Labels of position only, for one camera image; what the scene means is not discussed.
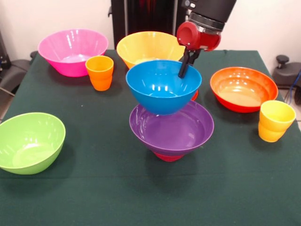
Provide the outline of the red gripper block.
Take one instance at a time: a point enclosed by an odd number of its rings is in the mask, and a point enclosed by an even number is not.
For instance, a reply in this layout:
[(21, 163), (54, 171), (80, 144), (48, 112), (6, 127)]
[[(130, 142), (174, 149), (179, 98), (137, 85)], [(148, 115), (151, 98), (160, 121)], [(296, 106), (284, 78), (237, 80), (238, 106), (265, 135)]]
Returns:
[(219, 32), (215, 33), (209, 30), (200, 31), (199, 26), (193, 22), (182, 23), (176, 33), (178, 43), (185, 46), (182, 66), (179, 70), (178, 77), (184, 78), (188, 65), (194, 65), (195, 60), (199, 57), (202, 49), (212, 51), (216, 49), (221, 41)]

